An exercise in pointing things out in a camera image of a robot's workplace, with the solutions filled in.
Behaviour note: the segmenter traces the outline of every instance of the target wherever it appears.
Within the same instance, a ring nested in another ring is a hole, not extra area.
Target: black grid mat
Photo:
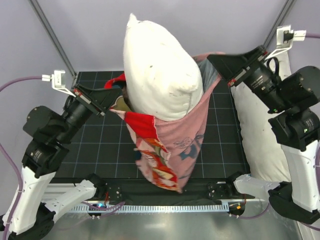
[[[80,72],[78,81],[89,88],[103,88],[121,71]],[[126,125],[115,113],[92,116],[73,138],[69,154],[56,178],[143,178],[135,164],[135,152]],[[240,126],[227,83],[214,89],[201,152],[191,178],[225,178],[236,171],[249,173],[241,144]]]

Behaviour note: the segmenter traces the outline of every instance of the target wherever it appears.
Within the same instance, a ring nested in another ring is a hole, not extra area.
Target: metal ruler
[[[68,213],[110,213],[112,210],[90,210],[90,207],[84,204],[79,204],[72,208]],[[205,206],[132,206],[124,205],[117,214],[154,214],[154,213],[212,213],[212,212],[229,212],[228,202],[223,202],[222,205],[205,205]]]

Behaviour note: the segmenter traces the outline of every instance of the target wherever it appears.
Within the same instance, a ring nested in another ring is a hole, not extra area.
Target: gray fabric lining
[[[208,88],[214,83],[218,77],[218,72],[212,66],[208,59],[198,62],[198,67],[201,72],[202,82],[203,82],[203,92],[205,93]]]

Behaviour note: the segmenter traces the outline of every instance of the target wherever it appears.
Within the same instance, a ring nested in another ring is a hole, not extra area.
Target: white cushion
[[[279,75],[284,79],[291,74],[288,54],[282,53],[278,60]],[[266,181],[290,182],[287,159],[268,122],[268,119],[274,118],[276,114],[268,114],[269,109],[266,105],[243,82],[237,87],[232,87],[231,93],[240,121],[243,149],[251,175]]]
[[[183,118],[204,91],[192,57],[163,26],[131,14],[123,48],[124,74],[131,107],[163,121]]]

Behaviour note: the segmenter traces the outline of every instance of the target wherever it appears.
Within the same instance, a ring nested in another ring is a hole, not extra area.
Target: pillow
[[[291,75],[288,54],[278,57],[281,79]],[[277,143],[268,119],[276,114],[268,114],[266,105],[243,82],[231,87],[235,108],[240,121],[242,145],[254,178],[291,182],[286,156]]]
[[[163,26],[130,14],[123,48],[124,74],[133,111],[175,121],[200,101],[197,63]]]

